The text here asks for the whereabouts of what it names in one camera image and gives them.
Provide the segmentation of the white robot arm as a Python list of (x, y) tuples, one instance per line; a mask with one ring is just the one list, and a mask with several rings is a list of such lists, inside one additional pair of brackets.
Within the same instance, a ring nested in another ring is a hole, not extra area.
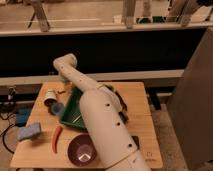
[(59, 74), (83, 92), (80, 112), (103, 167), (106, 171), (151, 171), (119, 116), (122, 105), (117, 95), (76, 65), (73, 54), (53, 61)]

